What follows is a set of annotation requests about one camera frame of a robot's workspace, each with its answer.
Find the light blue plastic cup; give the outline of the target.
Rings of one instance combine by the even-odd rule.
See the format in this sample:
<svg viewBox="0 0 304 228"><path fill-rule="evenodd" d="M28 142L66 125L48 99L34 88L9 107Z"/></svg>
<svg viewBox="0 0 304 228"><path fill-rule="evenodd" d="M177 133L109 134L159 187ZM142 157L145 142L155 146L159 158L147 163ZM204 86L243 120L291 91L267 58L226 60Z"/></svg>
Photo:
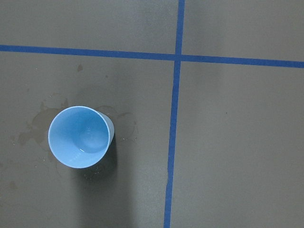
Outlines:
<svg viewBox="0 0 304 228"><path fill-rule="evenodd" d="M86 106L61 111L48 131L48 144L55 158L76 169L88 168L102 160L113 138L112 120Z"/></svg>

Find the brown paper table cover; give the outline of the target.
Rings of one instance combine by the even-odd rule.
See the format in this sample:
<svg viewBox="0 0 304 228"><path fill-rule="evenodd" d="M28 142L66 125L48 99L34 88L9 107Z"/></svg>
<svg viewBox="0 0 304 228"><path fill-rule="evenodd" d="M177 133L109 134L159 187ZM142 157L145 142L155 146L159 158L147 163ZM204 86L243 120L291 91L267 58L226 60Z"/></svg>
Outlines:
<svg viewBox="0 0 304 228"><path fill-rule="evenodd" d="M48 129L114 123L92 167ZM3 0L3 228L301 228L301 0Z"/></svg>

